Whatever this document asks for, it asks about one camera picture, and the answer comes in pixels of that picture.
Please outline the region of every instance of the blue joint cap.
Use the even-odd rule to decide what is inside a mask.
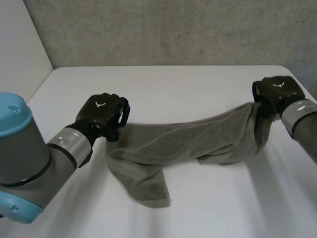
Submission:
[[[13,93],[0,93],[0,137],[21,131],[32,118],[23,98]]]
[[[16,222],[32,223],[43,209],[13,194],[0,191],[0,214]]]

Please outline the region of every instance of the white table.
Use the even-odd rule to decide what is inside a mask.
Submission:
[[[67,67],[29,102],[48,141],[73,123],[93,94],[129,100],[129,122],[203,119],[252,101],[252,82],[291,75],[280,66]],[[306,96],[311,95],[303,88]],[[317,168],[274,122],[265,149],[231,166],[196,161],[164,169],[171,207],[135,203],[106,166],[105,140],[32,224],[1,221],[8,238],[312,238],[317,236]]]

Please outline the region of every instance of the concrete wall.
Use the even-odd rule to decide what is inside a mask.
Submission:
[[[54,68],[287,67],[317,96],[315,0],[24,0]]]
[[[53,68],[22,0],[0,1],[0,91],[27,102]]]

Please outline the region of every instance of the black band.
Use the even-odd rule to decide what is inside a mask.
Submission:
[[[65,150],[63,147],[61,147],[59,145],[52,144],[52,143],[49,143],[49,144],[46,144],[46,145],[51,147],[51,148],[54,148],[56,150],[59,150],[64,155],[66,155],[70,159],[70,161],[72,162],[74,168],[77,169],[77,162],[76,162],[75,158],[67,150]]]
[[[47,162],[47,164],[42,168],[41,171],[39,171],[36,175],[33,175],[32,177],[28,178],[28,179],[25,179],[23,181],[20,181],[20,182],[15,182],[15,183],[0,183],[1,186],[3,187],[19,187],[19,186],[22,186],[22,185],[25,185],[29,182],[32,182],[33,180],[36,180],[37,178],[39,178],[40,176],[42,176],[46,170],[48,170],[48,168],[50,167],[51,165],[51,162],[52,162],[52,158],[51,158],[51,154],[50,154],[50,158],[49,158],[49,161]]]
[[[299,118],[299,119],[294,123],[294,125],[293,125],[293,127],[292,127],[292,135],[294,135],[294,131],[295,131],[295,129],[296,129],[296,126],[297,126],[302,120],[304,120],[305,118],[307,118],[307,117],[309,117],[309,116],[311,116],[311,115],[314,115],[314,114],[317,114],[317,112],[307,113],[307,114],[303,115],[301,118]]]

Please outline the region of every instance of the gray towel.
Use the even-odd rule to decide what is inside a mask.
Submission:
[[[230,164],[265,146],[272,119],[258,117],[260,104],[246,103],[218,116],[174,124],[128,124],[116,143],[106,144],[113,175],[139,203],[170,206],[163,166],[192,159]]]

